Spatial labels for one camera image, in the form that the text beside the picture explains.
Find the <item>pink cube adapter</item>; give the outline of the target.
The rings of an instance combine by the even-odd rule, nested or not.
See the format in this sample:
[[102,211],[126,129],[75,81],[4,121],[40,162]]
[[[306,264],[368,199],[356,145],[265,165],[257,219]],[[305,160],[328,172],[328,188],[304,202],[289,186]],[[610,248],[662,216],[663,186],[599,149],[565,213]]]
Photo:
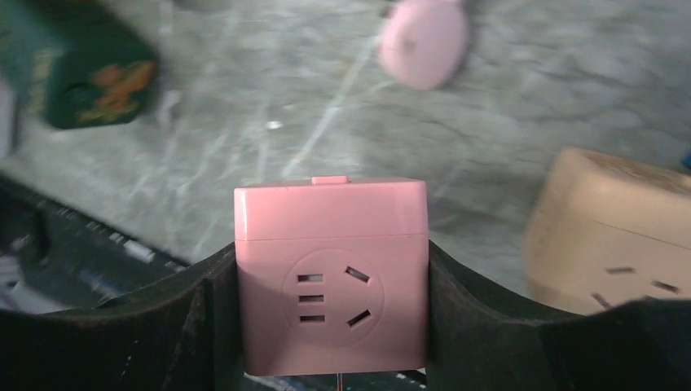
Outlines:
[[244,369],[252,376],[425,366],[426,185],[322,176],[234,193]]

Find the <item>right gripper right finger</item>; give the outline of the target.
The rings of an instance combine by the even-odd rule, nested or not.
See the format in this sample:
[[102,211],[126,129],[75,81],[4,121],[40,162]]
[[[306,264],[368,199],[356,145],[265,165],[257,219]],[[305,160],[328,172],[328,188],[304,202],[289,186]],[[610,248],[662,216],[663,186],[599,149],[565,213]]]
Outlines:
[[577,315],[429,245],[432,390],[687,390],[690,304],[641,299]]

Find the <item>small pink plug adapter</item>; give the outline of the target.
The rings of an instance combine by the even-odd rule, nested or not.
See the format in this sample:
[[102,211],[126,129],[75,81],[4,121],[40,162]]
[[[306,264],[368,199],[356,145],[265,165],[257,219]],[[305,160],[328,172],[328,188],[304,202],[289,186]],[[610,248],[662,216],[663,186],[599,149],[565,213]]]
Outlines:
[[464,1],[397,1],[386,14],[378,46],[381,67],[415,90],[434,90],[457,72],[469,46]]

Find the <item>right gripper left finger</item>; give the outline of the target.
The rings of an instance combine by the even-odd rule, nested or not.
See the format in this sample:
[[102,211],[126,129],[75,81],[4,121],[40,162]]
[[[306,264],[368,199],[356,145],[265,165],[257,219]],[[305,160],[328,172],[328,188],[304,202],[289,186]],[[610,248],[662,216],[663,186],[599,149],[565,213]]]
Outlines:
[[91,309],[1,314],[4,390],[237,390],[235,248]]

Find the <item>tan cube adapter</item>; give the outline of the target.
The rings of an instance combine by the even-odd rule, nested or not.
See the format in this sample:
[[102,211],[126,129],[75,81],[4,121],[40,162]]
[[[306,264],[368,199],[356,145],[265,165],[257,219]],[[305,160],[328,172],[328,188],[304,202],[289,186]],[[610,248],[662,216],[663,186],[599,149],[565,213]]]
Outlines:
[[526,228],[530,296],[576,314],[690,296],[690,177],[582,148],[557,157]]

